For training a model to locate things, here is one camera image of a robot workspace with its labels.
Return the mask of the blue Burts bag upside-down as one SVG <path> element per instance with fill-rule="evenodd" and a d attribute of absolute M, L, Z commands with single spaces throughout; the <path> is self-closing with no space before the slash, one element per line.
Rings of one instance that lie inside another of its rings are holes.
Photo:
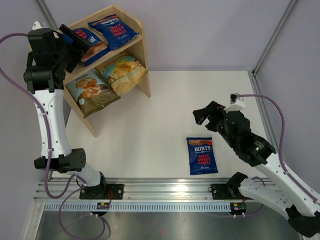
<path fill-rule="evenodd" d="M 93 64 L 111 51 L 110 47 L 88 28 L 80 27 L 72 31 L 91 43 L 90 48 L 81 59 L 85 67 Z"/>

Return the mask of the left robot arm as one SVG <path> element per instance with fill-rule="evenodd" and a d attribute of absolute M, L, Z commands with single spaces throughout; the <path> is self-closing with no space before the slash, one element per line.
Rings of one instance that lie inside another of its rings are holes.
<path fill-rule="evenodd" d="M 76 68 L 91 44 L 64 24 L 55 31 L 38 21 L 27 38 L 31 52 L 23 78 L 36 106 L 42 140 L 34 167 L 46 175 L 59 172 L 75 176 L 82 182 L 79 197 L 83 200 L 103 199 L 109 193 L 106 179 L 87 163 L 84 149 L 71 148 L 63 113 L 66 73 Z"/>

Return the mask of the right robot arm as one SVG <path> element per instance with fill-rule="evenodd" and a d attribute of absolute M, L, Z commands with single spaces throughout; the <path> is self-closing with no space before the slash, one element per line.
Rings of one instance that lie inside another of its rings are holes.
<path fill-rule="evenodd" d="M 192 112 L 195 122 L 219 133 L 240 160 L 268 177 L 280 191 L 259 185 L 247 175 L 236 172 L 226 183 L 228 195 L 260 202 L 282 215 L 299 234 L 311 238 L 320 232 L 320 200 L 289 167 L 281 163 L 280 154 L 263 137 L 251 130 L 250 120 L 241 112 L 243 106 L 233 102 L 225 107 L 212 101 L 204 108 Z"/>

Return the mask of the tan kettle chips bag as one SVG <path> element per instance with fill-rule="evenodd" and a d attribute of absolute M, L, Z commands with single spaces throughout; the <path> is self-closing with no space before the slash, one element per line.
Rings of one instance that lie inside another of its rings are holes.
<path fill-rule="evenodd" d="M 119 96 L 132 90 L 147 73 L 140 61 L 126 51 L 115 55 L 94 69 Z"/>

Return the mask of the light blue cassava chips bag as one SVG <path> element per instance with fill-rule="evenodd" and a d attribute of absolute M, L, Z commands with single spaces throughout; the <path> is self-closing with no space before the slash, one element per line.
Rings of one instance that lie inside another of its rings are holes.
<path fill-rule="evenodd" d="M 121 99 L 93 70 L 67 83 L 66 89 L 80 108 L 83 118 Z"/>

